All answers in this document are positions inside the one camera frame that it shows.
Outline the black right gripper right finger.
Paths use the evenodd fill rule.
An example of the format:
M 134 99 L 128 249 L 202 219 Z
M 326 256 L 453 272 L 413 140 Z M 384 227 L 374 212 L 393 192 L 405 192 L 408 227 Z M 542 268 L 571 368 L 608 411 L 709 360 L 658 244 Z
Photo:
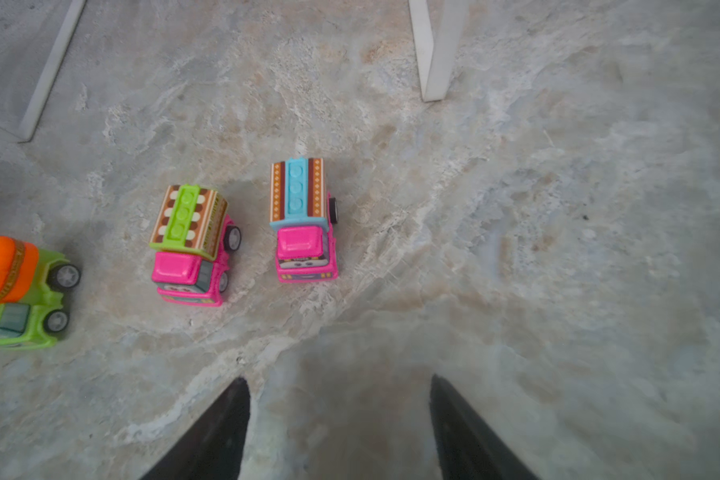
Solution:
M 443 479 L 538 479 L 442 376 L 431 379 L 429 409 Z

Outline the orange green toy truck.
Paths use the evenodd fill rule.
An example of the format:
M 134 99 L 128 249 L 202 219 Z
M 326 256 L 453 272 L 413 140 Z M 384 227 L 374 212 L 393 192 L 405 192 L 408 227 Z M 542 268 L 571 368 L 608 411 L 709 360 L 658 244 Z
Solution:
M 0 236 L 0 349 L 56 345 L 70 325 L 64 296 L 81 278 L 64 254 Z

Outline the pink green toy truck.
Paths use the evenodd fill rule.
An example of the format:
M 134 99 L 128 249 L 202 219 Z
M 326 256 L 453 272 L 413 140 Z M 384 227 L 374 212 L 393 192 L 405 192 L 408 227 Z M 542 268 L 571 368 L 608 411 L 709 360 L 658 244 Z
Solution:
M 230 282 L 230 255 L 242 243 L 228 202 L 215 189 L 167 188 L 149 246 L 156 251 L 151 280 L 169 303 L 219 307 Z

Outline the pink teal toy truck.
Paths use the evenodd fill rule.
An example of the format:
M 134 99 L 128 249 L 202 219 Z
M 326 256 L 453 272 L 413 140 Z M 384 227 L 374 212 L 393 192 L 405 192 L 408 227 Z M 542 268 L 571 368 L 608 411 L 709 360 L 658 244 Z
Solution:
M 337 202 L 327 188 L 323 159 L 292 158 L 271 165 L 269 225 L 276 234 L 274 263 L 280 282 L 339 276 L 337 223 Z

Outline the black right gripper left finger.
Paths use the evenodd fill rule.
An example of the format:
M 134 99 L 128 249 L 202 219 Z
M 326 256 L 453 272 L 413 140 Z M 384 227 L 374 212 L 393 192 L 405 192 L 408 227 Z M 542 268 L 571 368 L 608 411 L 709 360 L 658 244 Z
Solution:
M 231 479 L 241 471 L 251 395 L 243 377 L 234 379 L 145 479 Z

